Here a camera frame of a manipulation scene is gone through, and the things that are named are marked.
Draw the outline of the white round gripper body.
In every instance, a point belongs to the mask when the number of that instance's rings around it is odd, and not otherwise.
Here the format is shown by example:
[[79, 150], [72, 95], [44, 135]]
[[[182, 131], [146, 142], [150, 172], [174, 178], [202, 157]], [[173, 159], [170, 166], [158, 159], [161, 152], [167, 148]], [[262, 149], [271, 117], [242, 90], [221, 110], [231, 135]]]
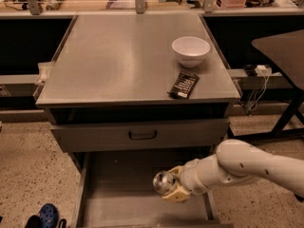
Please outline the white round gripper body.
[[180, 173], [181, 185], [192, 195], [200, 196], [206, 191], [198, 175], [198, 159], [187, 162]]

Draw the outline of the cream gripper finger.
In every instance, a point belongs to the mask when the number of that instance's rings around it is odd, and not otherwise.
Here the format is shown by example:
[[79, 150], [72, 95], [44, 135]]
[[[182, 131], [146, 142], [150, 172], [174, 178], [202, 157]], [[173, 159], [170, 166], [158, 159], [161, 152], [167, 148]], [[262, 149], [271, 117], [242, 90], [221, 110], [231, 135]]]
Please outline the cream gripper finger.
[[178, 182], [165, 187], [161, 198], [167, 202], [185, 202], [190, 199], [191, 192]]
[[175, 166], [169, 170], [169, 173], [172, 176], [173, 181], [177, 181], [177, 182], [181, 181], [181, 171], [182, 171], [182, 167], [180, 165]]

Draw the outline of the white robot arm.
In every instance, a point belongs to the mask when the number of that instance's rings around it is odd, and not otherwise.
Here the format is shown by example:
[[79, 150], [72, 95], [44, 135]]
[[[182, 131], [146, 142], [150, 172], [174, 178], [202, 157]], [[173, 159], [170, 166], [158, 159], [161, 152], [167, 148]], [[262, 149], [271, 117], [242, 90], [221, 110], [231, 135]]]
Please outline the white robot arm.
[[304, 198], [303, 160], [274, 155], [240, 140], [226, 140], [211, 156], [161, 171], [153, 185], [163, 200], [184, 202], [215, 186], [246, 185], [260, 179]]

